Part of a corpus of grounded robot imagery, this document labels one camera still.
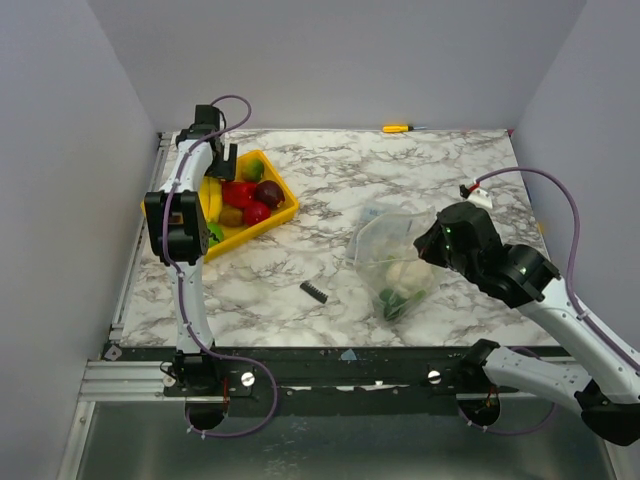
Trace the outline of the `yellow banana bunch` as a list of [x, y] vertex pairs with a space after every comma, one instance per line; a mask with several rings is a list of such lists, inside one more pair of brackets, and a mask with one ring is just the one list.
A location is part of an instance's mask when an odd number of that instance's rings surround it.
[[205, 219], [217, 223], [223, 207], [221, 181], [205, 176], [199, 189], [199, 198]]

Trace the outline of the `red bell pepper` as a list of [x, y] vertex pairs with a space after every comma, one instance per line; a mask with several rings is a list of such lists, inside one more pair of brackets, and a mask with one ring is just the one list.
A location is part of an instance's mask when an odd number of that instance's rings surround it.
[[244, 209], [254, 199], [257, 183], [253, 182], [224, 182], [222, 184], [222, 199], [226, 205]]

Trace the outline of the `white cauliflower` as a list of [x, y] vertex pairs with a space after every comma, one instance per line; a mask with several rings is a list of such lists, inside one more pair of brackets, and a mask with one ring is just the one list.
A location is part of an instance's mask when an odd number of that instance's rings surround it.
[[386, 272], [387, 287], [403, 298], [421, 291], [429, 292], [436, 283], [432, 267], [422, 260], [392, 263]]

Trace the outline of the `clear zip top bag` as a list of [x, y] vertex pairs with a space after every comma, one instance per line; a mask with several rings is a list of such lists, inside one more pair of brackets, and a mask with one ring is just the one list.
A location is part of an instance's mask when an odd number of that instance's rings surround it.
[[352, 265], [366, 287], [374, 313], [380, 320], [386, 323], [402, 320], [440, 286], [444, 271], [429, 264], [436, 276], [434, 287], [429, 292], [421, 291], [411, 296], [415, 303], [400, 320], [387, 322], [383, 319], [378, 296], [388, 288], [385, 279], [387, 269], [394, 262], [421, 260], [413, 243], [434, 220], [435, 210], [432, 208], [419, 213], [391, 208], [372, 218], [355, 234]]

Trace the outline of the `green bell pepper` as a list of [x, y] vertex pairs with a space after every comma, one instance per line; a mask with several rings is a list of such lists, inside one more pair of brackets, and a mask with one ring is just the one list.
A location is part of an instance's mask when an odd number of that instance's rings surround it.
[[415, 303], [413, 298], [405, 298], [390, 288], [382, 290], [378, 298], [382, 317], [387, 322], [400, 320]]

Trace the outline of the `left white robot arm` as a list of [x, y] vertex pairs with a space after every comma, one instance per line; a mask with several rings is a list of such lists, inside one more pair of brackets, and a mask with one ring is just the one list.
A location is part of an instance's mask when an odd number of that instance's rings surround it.
[[153, 253], [166, 267], [177, 322], [177, 344], [167, 374], [183, 392], [214, 393], [221, 385], [220, 360], [204, 305], [202, 269], [209, 241], [221, 237], [207, 226], [199, 197], [206, 180], [231, 181], [237, 146], [226, 146], [226, 118], [214, 105], [195, 107], [194, 122], [176, 137], [178, 159], [165, 183], [143, 200]]

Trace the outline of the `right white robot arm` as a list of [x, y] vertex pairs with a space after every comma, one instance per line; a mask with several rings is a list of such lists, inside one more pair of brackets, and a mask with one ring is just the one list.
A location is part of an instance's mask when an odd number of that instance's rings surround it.
[[531, 393], [577, 413], [610, 443], [638, 441], [638, 353], [597, 316], [579, 312], [566, 280], [539, 251], [503, 243], [489, 213], [470, 202], [438, 212], [413, 245], [421, 260], [461, 274], [534, 321], [579, 365], [560, 367], [481, 339], [459, 363], [458, 377], [467, 389], [496, 386]]

